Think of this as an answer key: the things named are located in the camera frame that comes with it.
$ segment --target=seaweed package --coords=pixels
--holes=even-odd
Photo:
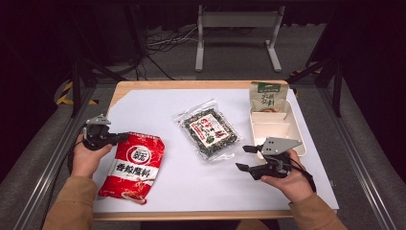
[[[215,100],[185,111],[174,121],[185,130],[205,160],[232,158],[234,156],[232,149],[236,143],[243,140],[218,111]]]

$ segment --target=beige plastic tray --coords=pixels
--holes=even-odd
[[[305,143],[299,130],[295,114],[292,111],[290,101],[285,101],[283,112],[251,112],[251,127],[253,131],[254,144],[262,145],[266,137],[278,137],[285,139],[300,140],[301,145],[293,148],[299,156],[305,155]],[[258,152],[257,161],[265,164],[265,160]]]

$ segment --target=metal frame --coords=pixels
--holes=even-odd
[[[284,7],[279,7],[278,11],[203,11],[203,7],[200,5],[197,18],[199,38],[197,42],[195,70],[197,72],[203,71],[203,28],[271,27],[273,28],[271,39],[265,40],[265,44],[275,72],[280,72],[282,68],[277,53],[275,52],[275,42],[281,27],[283,12]]]

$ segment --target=gray floor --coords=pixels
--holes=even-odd
[[[281,73],[272,69],[263,44],[268,32],[263,29],[255,29],[246,35],[226,30],[210,32],[205,37],[205,62],[201,73],[194,71],[195,41],[151,57],[169,76],[178,80],[287,79],[292,71],[305,68],[323,28],[323,25],[281,28],[276,45]],[[140,66],[139,69],[149,81],[167,80],[148,59],[145,58],[143,64],[144,68]],[[137,78],[135,72],[125,77],[130,80]],[[291,87],[298,89],[298,102],[307,126],[327,175],[333,181],[333,191],[340,205],[338,216],[349,229],[406,229],[406,186],[374,139],[346,85],[341,102],[342,118],[338,119],[331,112],[330,87],[316,88],[313,79],[309,76]],[[107,111],[115,82],[110,79],[101,79],[100,82],[94,90],[84,89],[100,103],[86,106],[77,118],[80,123]],[[23,211],[27,211],[26,204],[34,199],[30,197],[37,181],[50,159],[60,154],[58,150],[63,150],[61,146],[64,142],[60,138],[68,135],[68,126],[79,128],[79,125],[72,125],[71,112],[71,105],[59,106],[0,185],[1,229],[12,229],[17,222],[21,224],[18,219]],[[67,169],[63,166],[54,197],[67,176]],[[38,229],[41,222],[45,198],[40,197],[37,203],[40,203],[38,207],[28,212],[32,216],[25,225],[29,226],[28,229]],[[281,219],[280,225],[283,230],[297,229],[292,219]],[[97,221],[94,226],[94,229],[122,228],[139,229],[139,222]]]

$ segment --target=dark background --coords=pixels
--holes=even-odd
[[[71,76],[72,56],[66,52],[69,49],[66,43],[61,42],[59,19],[72,29],[65,33],[72,33],[77,39],[77,48],[84,57],[101,65],[114,65],[117,62],[136,64],[137,59],[142,58],[145,36],[142,32],[146,28],[162,26],[163,30],[176,31],[181,26],[194,24],[197,13],[197,6],[133,6],[131,10],[139,13],[136,16],[139,25],[134,28],[142,30],[137,34],[139,40],[132,42],[127,28],[115,26],[125,20],[117,14],[122,7],[70,7],[69,13],[63,11],[60,18],[55,18],[44,3],[49,2],[7,0],[0,3],[1,180],[56,110],[56,90]],[[359,29],[353,46],[342,59],[344,78],[354,99],[403,180],[406,178],[402,146],[406,140],[406,85],[402,69],[406,66],[405,10],[404,4],[396,2],[361,10],[367,23]],[[282,23],[284,26],[327,23],[332,12],[331,7],[287,7]],[[96,23],[101,19],[111,25],[106,23],[101,27]],[[317,47],[318,54],[313,60],[330,55],[330,48],[339,39],[338,31],[332,28],[330,34],[324,34],[324,42]],[[101,39],[103,33],[112,34],[108,39]],[[120,42],[121,46],[116,47],[121,48],[111,48],[115,42]]]

